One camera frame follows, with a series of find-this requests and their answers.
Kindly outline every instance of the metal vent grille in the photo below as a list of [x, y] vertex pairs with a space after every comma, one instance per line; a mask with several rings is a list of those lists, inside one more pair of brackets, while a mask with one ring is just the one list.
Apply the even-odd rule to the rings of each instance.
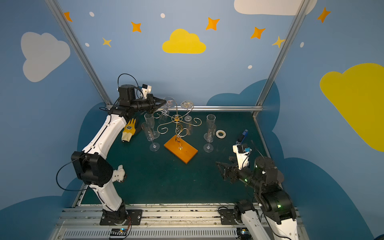
[[106, 239], [109, 237], [110, 230], [98, 230], [94, 228], [67, 229], [63, 235], [64, 239]]
[[236, 228], [132, 229], [127, 238], [237, 237]]
[[[68, 228], [63, 239], [118, 239], [123, 236], [110, 236], [110, 230], [98, 230], [95, 228], [70, 229]], [[132, 228], [128, 238], [237, 238], [236, 228]]]

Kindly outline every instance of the yellow star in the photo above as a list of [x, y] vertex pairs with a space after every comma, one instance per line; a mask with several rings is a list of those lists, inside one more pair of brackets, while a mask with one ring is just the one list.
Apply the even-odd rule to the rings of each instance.
[[279, 46], [279, 48], [280, 48], [281, 43], [284, 42], [284, 41], [285, 41], [285, 39], [281, 40], [281, 39], [280, 39], [280, 36], [278, 36], [278, 37], [277, 37], [277, 42], [274, 43], [274, 44], [272, 44], [272, 46], [273, 46], [273, 45], [277, 45], [277, 46]]
[[206, 30], [213, 29], [216, 31], [216, 24], [218, 23], [219, 20], [220, 19], [213, 20], [213, 19], [208, 18], [208, 26], [207, 26]]
[[328, 12], [325, 8], [323, 10], [323, 13], [317, 18], [318, 20], [321, 20], [321, 22], [323, 23], [325, 18], [328, 16], [328, 14], [330, 14], [331, 12]]
[[103, 40], [104, 40], [103, 45], [108, 45], [109, 47], [111, 47], [111, 45], [110, 45], [109, 43], [110, 43], [110, 41], [112, 41], [112, 40], [107, 41], [107, 40], [105, 40], [104, 38], [103, 38]]
[[264, 29], [258, 29], [257, 27], [255, 27], [255, 32], [254, 32], [253, 35], [251, 36], [251, 39], [252, 39], [252, 38], [258, 38], [258, 39], [260, 39], [260, 38], [262, 37], [262, 33], [263, 33], [264, 30], [265, 30], [265, 28], [264, 28]]
[[133, 22], [131, 22], [131, 23], [132, 23], [132, 26], [133, 26], [133, 30], [132, 30], [132, 32], [134, 32], [134, 31], [141, 32], [141, 30], [140, 30], [140, 25], [141, 25], [141, 23], [138, 23], [138, 24], [133, 23]]
[[72, 19], [70, 18], [70, 12], [66, 12], [66, 13], [64, 13], [64, 16], [65, 16], [65, 18], [66, 18], [68, 21], [72, 22]]

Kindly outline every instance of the curled metal wire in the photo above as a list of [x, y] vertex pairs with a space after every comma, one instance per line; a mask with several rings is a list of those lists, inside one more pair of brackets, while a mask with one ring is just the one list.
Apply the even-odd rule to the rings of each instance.
[[160, 134], [165, 134], [168, 132], [168, 127], [165, 127], [165, 125], [167, 124], [170, 124], [170, 123], [176, 123], [176, 128], [175, 128], [175, 133], [177, 135], [177, 138], [176, 138], [176, 141], [178, 138], [181, 138], [181, 137], [185, 137], [186, 135], [188, 135], [188, 129], [183, 127], [183, 125], [181, 123], [185, 123], [185, 124], [190, 124], [192, 126], [195, 126], [195, 127], [198, 127], [201, 125], [202, 121], [200, 118], [194, 118], [194, 122], [196, 124], [192, 124], [191, 121], [189, 122], [184, 122], [183, 121], [183, 117], [185, 117], [187, 114], [189, 114], [192, 109], [194, 108], [194, 106], [191, 107], [191, 109], [189, 111], [187, 111], [187, 113], [185, 115], [179, 115], [179, 111], [178, 111], [178, 107], [177, 107], [177, 103], [176, 103], [176, 114], [171, 116], [165, 112], [163, 112], [162, 110], [157, 110], [153, 113], [153, 116], [154, 118], [160, 118], [161, 117], [161, 114], [164, 114], [164, 115], [167, 115], [168, 117], [171, 118], [171, 121], [170, 122], [166, 122], [166, 123], [163, 123], [163, 124], [160, 124], [157, 126], [157, 131], [160, 133]]

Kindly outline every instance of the black mounting plate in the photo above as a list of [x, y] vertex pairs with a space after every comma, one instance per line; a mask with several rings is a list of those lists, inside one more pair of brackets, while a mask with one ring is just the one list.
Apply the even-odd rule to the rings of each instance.
[[128, 220], [125, 223], [123, 223], [122, 225], [116, 225], [114, 223], [115, 219], [108, 218], [108, 216], [103, 214], [103, 216], [101, 217], [101, 220], [100, 220], [100, 225], [128, 226], [128, 224], [129, 224], [129, 218], [128, 217], [131, 217], [131, 220], [132, 220], [131, 225], [140, 225], [142, 212], [143, 212], [143, 210], [141, 210], [141, 209], [126, 209]]
[[238, 225], [233, 209], [222, 208], [218, 210], [218, 213], [220, 214], [221, 225]]

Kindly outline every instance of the plastic wine glass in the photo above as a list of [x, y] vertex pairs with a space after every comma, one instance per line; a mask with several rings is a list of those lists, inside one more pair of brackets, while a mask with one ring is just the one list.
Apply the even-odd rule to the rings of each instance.
[[146, 113], [144, 114], [145, 121], [147, 122], [148, 126], [152, 129], [153, 137], [156, 139], [160, 136], [160, 133], [158, 131], [155, 131], [155, 117], [152, 113]]
[[[210, 124], [214, 124], [216, 121], [216, 116], [213, 114], [208, 114], [207, 115], [207, 128], [209, 129]], [[207, 133], [204, 134], [204, 139], [207, 140]]]
[[145, 135], [147, 137], [147, 140], [152, 142], [152, 144], [149, 146], [149, 149], [153, 152], [159, 150], [160, 148], [160, 144], [158, 144], [157, 142], [153, 142], [153, 140], [155, 139], [154, 136], [153, 136], [153, 133], [152, 133], [152, 129], [151, 127], [146, 123], [142, 123], [141, 124], [141, 128], [143, 129], [143, 131], [145, 132]]
[[193, 126], [189, 123], [192, 121], [192, 117], [189, 115], [188, 111], [193, 107], [193, 102], [192, 101], [184, 101], [180, 104], [181, 108], [184, 108], [187, 110], [187, 115], [184, 117], [184, 121], [187, 122], [185, 125], [186, 129], [188, 129], [188, 135], [191, 135], [193, 132]]
[[215, 131], [216, 131], [216, 125], [213, 123], [209, 124], [208, 132], [206, 133], [207, 134], [206, 140], [208, 143], [205, 144], [203, 147], [204, 151], [206, 152], [212, 152], [214, 150], [214, 147], [212, 146], [211, 142], [214, 141]]
[[165, 97], [164, 100], [166, 101], [166, 103], [163, 106], [164, 109], [161, 110], [163, 113], [160, 115], [160, 118], [159, 118], [159, 123], [160, 124], [163, 124], [163, 123], [167, 122], [167, 119], [168, 119], [167, 115], [169, 115], [168, 108], [176, 106], [176, 101], [172, 97]]

